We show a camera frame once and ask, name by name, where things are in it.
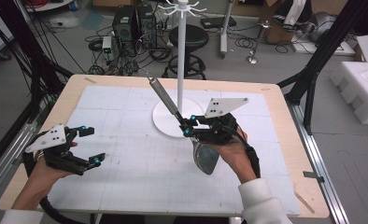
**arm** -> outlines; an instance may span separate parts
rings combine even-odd
[[[67,175],[71,174],[48,167],[44,157],[40,157],[12,209],[5,212],[1,224],[40,223],[43,213],[36,211],[39,202],[50,193],[56,181]]]
[[[238,130],[245,140],[248,135]],[[236,173],[241,185],[239,192],[243,203],[243,218],[247,223],[291,223],[287,218],[281,201],[273,197],[266,179],[257,178],[251,168],[245,147],[238,142],[231,142],[225,146],[213,146],[222,159],[230,165]]]

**person's right hand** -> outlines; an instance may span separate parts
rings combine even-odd
[[[246,141],[248,140],[248,135],[241,129],[238,129],[237,132],[243,137],[243,139]],[[251,167],[248,155],[246,154],[246,149],[242,143],[237,140],[232,140],[229,144],[224,146],[211,146],[217,150],[222,159],[234,170],[240,183],[244,184],[257,178]]]

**stand pole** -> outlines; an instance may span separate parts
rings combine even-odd
[[[188,1],[178,0],[178,8],[187,8]],[[177,108],[178,112],[183,112],[183,90],[184,90],[184,60],[185,60],[185,41],[187,13],[180,12],[178,18],[178,55],[177,55]]]
[[[256,42],[256,47],[253,48],[250,51],[250,56],[247,56],[246,61],[248,63],[257,63],[258,59],[255,57],[257,52],[257,47],[260,45],[261,39],[263,37],[263,33],[265,32],[265,29],[269,28],[269,21],[266,21],[265,23],[261,23],[261,29],[259,31],[258,39]]]
[[[225,58],[225,54],[228,52],[227,47],[227,29],[231,17],[231,11],[233,9],[234,0],[228,0],[227,10],[225,11],[224,26],[221,31],[221,38],[219,42],[219,51],[221,52],[221,58]]]

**white board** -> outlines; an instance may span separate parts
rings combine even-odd
[[[167,92],[177,96],[176,90]],[[212,97],[249,99],[232,113],[257,150],[271,191],[288,215],[299,215],[263,95],[204,90],[184,91],[184,96],[204,107]],[[159,102],[151,88],[87,87],[67,125],[93,127],[95,134],[76,138],[78,146],[71,150],[83,159],[105,152],[106,160],[84,176],[58,181],[49,195],[51,204],[101,213],[240,215],[240,183],[234,172],[219,160],[212,175],[202,173],[193,161],[190,139],[168,137],[153,125],[152,109]]]

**forearm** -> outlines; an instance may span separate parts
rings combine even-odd
[[[241,184],[257,179],[249,160],[236,161],[231,164]]]
[[[38,204],[48,195],[55,182],[55,180],[48,178],[35,180],[30,177],[12,205],[12,209],[36,210]]]

